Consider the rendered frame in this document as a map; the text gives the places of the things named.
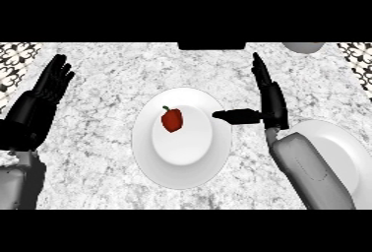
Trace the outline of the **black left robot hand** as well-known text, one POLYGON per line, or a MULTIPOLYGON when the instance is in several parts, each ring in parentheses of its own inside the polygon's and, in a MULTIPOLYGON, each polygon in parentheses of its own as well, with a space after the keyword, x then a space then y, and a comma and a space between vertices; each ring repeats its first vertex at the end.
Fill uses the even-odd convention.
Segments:
POLYGON ((25 91, 0 119, 0 151, 34 151, 47 138, 56 106, 74 77, 66 56, 50 59, 35 86, 25 91))

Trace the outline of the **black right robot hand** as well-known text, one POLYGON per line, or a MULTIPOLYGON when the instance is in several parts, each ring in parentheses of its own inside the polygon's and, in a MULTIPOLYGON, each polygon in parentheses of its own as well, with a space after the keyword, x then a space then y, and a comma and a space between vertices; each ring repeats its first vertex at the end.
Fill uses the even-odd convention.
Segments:
POLYGON ((252 53, 251 72, 260 90, 261 110, 233 109, 220 110, 213 113, 213 117, 224 120, 230 125, 263 123, 264 128, 289 129, 286 101, 279 84, 272 80, 267 67, 258 53, 252 53))

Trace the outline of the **white round plate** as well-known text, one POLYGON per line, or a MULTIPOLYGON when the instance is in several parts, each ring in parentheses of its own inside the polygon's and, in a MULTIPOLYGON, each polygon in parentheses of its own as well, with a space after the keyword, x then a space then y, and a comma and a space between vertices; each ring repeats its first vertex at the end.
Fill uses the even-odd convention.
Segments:
POLYGON ((372 210, 372 156, 353 135, 335 124, 307 120, 289 130, 303 134, 340 178, 357 210, 372 210))

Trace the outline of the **red bell pepper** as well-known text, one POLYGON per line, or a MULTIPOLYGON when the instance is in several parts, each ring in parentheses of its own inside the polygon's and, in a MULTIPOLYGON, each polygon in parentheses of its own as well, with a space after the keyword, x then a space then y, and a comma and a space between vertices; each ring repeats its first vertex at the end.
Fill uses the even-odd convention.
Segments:
POLYGON ((161 116, 161 124, 165 130, 173 133, 183 126, 182 111, 177 108, 170 109, 167 106, 162 106, 162 108, 165 109, 165 113, 161 116))

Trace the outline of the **white oval plate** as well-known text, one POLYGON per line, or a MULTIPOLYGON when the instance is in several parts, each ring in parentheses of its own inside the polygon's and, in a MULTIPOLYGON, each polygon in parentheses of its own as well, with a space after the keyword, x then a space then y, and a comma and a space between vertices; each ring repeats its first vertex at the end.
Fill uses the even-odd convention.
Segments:
POLYGON ((139 169, 158 185, 183 190, 208 182, 221 171, 232 148, 232 125, 213 117, 223 105, 205 92, 176 88, 145 104, 133 128, 133 153, 139 169), (179 108, 182 128, 170 133, 162 106, 179 108))

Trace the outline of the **grey round bowl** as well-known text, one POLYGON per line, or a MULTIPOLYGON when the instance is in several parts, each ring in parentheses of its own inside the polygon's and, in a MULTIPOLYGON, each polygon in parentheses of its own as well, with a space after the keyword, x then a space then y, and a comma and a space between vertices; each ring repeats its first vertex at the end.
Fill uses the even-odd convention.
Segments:
POLYGON ((322 42, 285 42, 283 45, 297 53, 312 54, 322 49, 325 44, 322 42))

